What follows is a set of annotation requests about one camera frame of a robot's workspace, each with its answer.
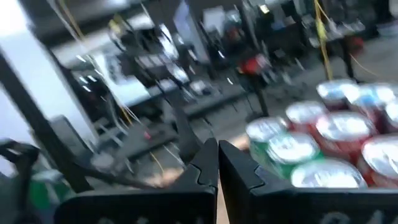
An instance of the soda can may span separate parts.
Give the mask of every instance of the soda can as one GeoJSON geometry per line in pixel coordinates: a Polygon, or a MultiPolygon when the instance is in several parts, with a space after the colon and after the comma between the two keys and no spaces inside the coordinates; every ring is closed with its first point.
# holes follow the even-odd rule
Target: soda can
{"type": "Polygon", "coordinates": [[[384,108],[396,98],[394,87],[388,83],[362,85],[358,94],[347,96],[352,111],[367,116],[380,133],[385,132],[384,108]]]}
{"type": "Polygon", "coordinates": [[[317,86],[322,102],[330,111],[348,110],[347,95],[356,95],[359,86],[352,80],[326,81],[317,86]]]}
{"type": "Polygon", "coordinates": [[[269,140],[271,166],[281,177],[289,179],[295,167],[323,158],[315,140],[304,133],[278,134],[269,140]]]}
{"type": "Polygon", "coordinates": [[[370,139],[364,146],[357,168],[369,186],[398,188],[398,136],[370,139]]]}
{"type": "Polygon", "coordinates": [[[290,105],[286,109],[286,116],[293,131],[313,135],[317,119],[326,114],[325,105],[316,101],[302,101],[290,105]]]}
{"type": "Polygon", "coordinates": [[[398,132],[398,100],[388,103],[384,109],[384,121],[387,133],[398,132]]]}
{"type": "Polygon", "coordinates": [[[355,112],[333,112],[317,122],[318,143],[326,156],[356,164],[362,145],[377,131],[367,117],[355,112]]]}
{"type": "Polygon", "coordinates": [[[338,159],[311,161],[296,167],[290,178],[295,187],[366,188],[361,173],[338,159]]]}
{"type": "Polygon", "coordinates": [[[276,134],[287,131],[287,122],[282,118],[260,118],[246,126],[250,139],[250,155],[262,166],[267,165],[268,141],[276,134]]]}

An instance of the can lid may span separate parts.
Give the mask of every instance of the can lid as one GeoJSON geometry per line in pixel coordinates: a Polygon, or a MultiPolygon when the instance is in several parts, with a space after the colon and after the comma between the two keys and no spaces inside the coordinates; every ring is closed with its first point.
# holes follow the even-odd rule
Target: can lid
{"type": "Polygon", "coordinates": [[[374,126],[365,116],[355,112],[335,112],[320,118],[318,132],[326,139],[349,141],[369,136],[374,126]]]}
{"type": "Polygon", "coordinates": [[[357,94],[359,85],[349,79],[331,80],[317,86],[319,96],[327,100],[341,100],[346,95],[357,94]]]}
{"type": "Polygon", "coordinates": [[[269,140],[269,155],[283,164],[307,162],[320,152],[315,140],[304,133],[279,134],[269,140]]]}
{"type": "Polygon", "coordinates": [[[372,138],[363,146],[362,154],[374,171],[398,180],[398,135],[372,138]]]}
{"type": "Polygon", "coordinates": [[[308,162],[296,167],[291,176],[295,187],[359,188],[366,183],[351,164],[337,159],[308,162]]]}
{"type": "Polygon", "coordinates": [[[386,108],[387,118],[395,123],[398,123],[398,100],[394,100],[387,104],[386,108]]]}
{"type": "Polygon", "coordinates": [[[396,98],[394,86],[388,83],[361,85],[357,93],[347,95],[348,101],[358,106],[384,105],[396,98]]]}
{"type": "Polygon", "coordinates": [[[265,142],[274,135],[287,130],[287,123],[283,118],[260,118],[246,126],[246,134],[253,141],[265,142]]]}
{"type": "Polygon", "coordinates": [[[319,116],[325,114],[325,105],[316,101],[302,101],[290,105],[286,109],[286,116],[294,123],[307,123],[315,121],[319,116]]]}

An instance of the white wall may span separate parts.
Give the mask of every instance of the white wall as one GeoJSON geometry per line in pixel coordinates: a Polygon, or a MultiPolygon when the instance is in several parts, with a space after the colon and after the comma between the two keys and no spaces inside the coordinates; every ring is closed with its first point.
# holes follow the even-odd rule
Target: white wall
{"type": "MultiPolygon", "coordinates": [[[[0,47],[9,63],[47,119],[63,114],[83,138],[95,142],[89,119],[40,43],[27,30],[18,7],[16,0],[0,3],[0,47]]],[[[33,144],[29,125],[2,88],[0,108],[0,139],[12,138],[33,144]]]]}

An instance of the green object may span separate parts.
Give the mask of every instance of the green object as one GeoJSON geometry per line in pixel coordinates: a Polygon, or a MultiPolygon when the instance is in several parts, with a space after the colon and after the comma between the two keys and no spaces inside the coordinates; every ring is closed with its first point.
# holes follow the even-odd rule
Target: green object
{"type": "Polygon", "coordinates": [[[30,183],[30,200],[36,209],[47,209],[63,202],[72,190],[57,170],[36,173],[30,183]]]}
{"type": "Polygon", "coordinates": [[[279,134],[269,140],[269,161],[275,171],[289,179],[299,165],[323,158],[315,140],[304,133],[279,134]]]}
{"type": "Polygon", "coordinates": [[[260,118],[246,126],[250,139],[250,155],[261,166],[269,165],[268,148],[270,140],[276,134],[287,131],[287,123],[282,118],[260,118]]]}

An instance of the red soda can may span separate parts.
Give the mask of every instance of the red soda can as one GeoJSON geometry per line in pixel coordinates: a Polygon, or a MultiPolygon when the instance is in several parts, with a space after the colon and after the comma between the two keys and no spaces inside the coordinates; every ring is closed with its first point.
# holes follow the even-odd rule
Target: red soda can
{"type": "Polygon", "coordinates": [[[357,168],[369,186],[398,188],[398,136],[385,135],[365,143],[357,168]]]}
{"type": "Polygon", "coordinates": [[[318,143],[326,156],[356,164],[362,145],[377,131],[367,117],[354,112],[333,112],[317,122],[318,143]]]}
{"type": "Polygon", "coordinates": [[[317,119],[328,110],[325,105],[316,101],[302,101],[290,105],[286,109],[286,116],[290,122],[290,128],[293,131],[311,134],[316,133],[315,124],[317,119]]]}
{"type": "Polygon", "coordinates": [[[387,104],[384,109],[384,122],[387,133],[398,133],[398,100],[387,104]]]}
{"type": "Polygon", "coordinates": [[[358,94],[359,86],[352,80],[326,81],[317,86],[322,102],[330,111],[348,110],[346,95],[358,94]]]}
{"type": "Polygon", "coordinates": [[[388,83],[375,83],[363,85],[358,94],[348,97],[351,110],[367,116],[379,133],[385,133],[384,108],[396,96],[392,85],[388,83]]]}

